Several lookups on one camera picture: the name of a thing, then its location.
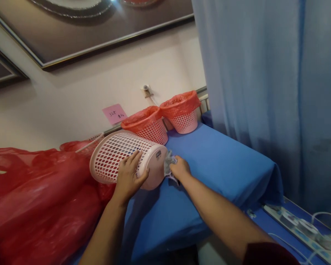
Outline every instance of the pink sticky note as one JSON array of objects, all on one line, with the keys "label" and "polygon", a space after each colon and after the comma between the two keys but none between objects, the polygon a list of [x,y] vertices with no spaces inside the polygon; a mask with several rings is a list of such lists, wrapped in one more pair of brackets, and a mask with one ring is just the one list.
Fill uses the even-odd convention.
[{"label": "pink sticky note", "polygon": [[104,115],[108,118],[110,124],[116,124],[128,117],[120,104],[115,104],[113,106],[107,107],[105,109],[102,109],[102,111]]}]

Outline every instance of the dark red sleeve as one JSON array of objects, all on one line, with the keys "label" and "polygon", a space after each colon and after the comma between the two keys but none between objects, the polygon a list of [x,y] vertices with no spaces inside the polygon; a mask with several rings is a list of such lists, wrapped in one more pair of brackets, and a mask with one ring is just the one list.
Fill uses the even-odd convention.
[{"label": "dark red sleeve", "polygon": [[276,243],[248,244],[243,265],[300,265],[284,247]]}]

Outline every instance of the wall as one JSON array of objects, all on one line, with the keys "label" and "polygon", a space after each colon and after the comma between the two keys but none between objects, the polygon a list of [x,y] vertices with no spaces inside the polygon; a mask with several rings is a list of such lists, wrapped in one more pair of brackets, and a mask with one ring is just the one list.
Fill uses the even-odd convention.
[{"label": "wall", "polygon": [[0,90],[0,147],[39,150],[102,132],[112,126],[102,109],[120,103],[127,115],[205,86],[197,29],[190,23],[52,73],[0,28],[0,49],[30,78]]}]

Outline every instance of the red plastic bag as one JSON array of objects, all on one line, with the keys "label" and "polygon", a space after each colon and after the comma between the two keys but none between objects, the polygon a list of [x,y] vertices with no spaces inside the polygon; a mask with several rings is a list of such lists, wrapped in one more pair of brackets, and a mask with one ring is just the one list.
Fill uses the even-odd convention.
[{"label": "red plastic bag", "polygon": [[116,184],[102,184],[98,183],[98,194],[102,205],[107,206],[108,202],[113,197]]},{"label": "red plastic bag", "polygon": [[124,130],[137,133],[150,126],[152,123],[158,121],[160,118],[162,118],[162,115],[159,107],[150,106],[126,118],[121,123],[121,127]]},{"label": "red plastic bag", "polygon": [[102,210],[96,189],[85,185],[0,244],[0,264],[61,264],[93,233]]},{"label": "red plastic bag", "polygon": [[0,264],[60,264],[101,213],[89,159],[55,149],[0,149]]},{"label": "red plastic bag", "polygon": [[76,152],[77,150],[80,150],[81,148],[85,147],[92,141],[85,140],[85,141],[72,141],[67,142],[62,145],[60,145],[59,149],[60,151],[66,151],[66,152]]},{"label": "red plastic bag", "polygon": [[201,105],[195,90],[176,95],[170,100],[163,102],[159,108],[162,116],[174,118],[189,114]]}]

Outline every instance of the privacy curtain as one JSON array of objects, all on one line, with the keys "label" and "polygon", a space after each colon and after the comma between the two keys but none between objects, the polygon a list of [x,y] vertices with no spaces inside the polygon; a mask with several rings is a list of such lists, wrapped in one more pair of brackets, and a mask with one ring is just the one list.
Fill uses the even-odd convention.
[{"label": "privacy curtain", "polygon": [[331,212],[331,0],[192,2],[214,128],[275,161],[289,199]]}]

